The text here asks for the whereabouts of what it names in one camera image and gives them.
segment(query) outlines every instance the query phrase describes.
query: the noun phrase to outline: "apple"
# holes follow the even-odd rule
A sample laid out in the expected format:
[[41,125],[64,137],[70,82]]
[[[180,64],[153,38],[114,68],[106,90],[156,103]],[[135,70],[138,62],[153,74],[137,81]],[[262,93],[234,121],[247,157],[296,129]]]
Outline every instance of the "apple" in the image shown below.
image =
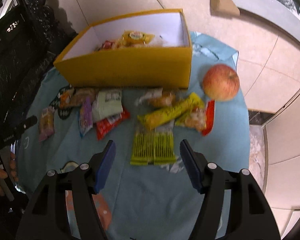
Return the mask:
[[238,93],[240,82],[236,71],[231,67],[216,64],[205,74],[202,87],[212,100],[229,101]]

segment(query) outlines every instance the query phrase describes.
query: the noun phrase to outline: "marble floor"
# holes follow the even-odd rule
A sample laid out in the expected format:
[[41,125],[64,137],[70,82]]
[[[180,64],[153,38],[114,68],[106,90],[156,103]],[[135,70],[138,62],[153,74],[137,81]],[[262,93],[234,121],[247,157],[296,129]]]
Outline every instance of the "marble floor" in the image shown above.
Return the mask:
[[261,189],[265,178],[265,156],[263,128],[260,125],[250,125],[249,170]]

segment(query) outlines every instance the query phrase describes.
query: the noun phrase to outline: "open cardboard box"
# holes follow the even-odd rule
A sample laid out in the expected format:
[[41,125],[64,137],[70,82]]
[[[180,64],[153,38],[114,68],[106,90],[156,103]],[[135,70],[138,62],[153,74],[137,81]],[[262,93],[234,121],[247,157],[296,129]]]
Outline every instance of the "open cardboard box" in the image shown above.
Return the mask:
[[[163,47],[96,51],[124,31],[160,35]],[[61,52],[55,67],[74,87],[164,87],[186,89],[192,46],[181,9],[143,11],[96,22]]]

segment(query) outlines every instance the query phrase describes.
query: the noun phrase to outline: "metal screw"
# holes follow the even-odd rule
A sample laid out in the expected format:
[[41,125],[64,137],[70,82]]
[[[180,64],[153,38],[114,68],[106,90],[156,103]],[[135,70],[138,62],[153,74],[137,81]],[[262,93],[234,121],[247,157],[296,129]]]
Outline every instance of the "metal screw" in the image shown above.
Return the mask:
[[80,165],[80,169],[82,169],[82,170],[87,170],[88,168],[89,168],[89,164],[87,164],[87,163],[82,163]]
[[249,175],[250,174],[250,171],[247,170],[247,169],[242,169],[241,172],[242,172],[243,175]]
[[54,174],[56,174],[56,171],[55,171],[55,170],[50,170],[50,171],[47,172],[47,175],[48,175],[49,177],[54,176]]
[[217,168],[217,165],[215,163],[208,163],[208,168],[214,170]]

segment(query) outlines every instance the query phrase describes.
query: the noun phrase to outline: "human hand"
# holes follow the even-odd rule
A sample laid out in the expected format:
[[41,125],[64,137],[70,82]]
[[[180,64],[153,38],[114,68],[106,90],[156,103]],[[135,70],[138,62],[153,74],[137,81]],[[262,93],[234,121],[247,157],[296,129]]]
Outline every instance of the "human hand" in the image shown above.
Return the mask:
[[[17,177],[17,171],[16,171],[16,161],[15,161],[15,154],[11,153],[10,154],[10,162],[9,162],[9,166],[10,166],[10,174],[13,177],[14,181],[17,182],[19,181],[18,177]],[[7,178],[8,174],[4,171],[0,169],[0,179],[5,179]],[[2,189],[2,187],[0,186],[0,196],[4,196],[4,191]]]

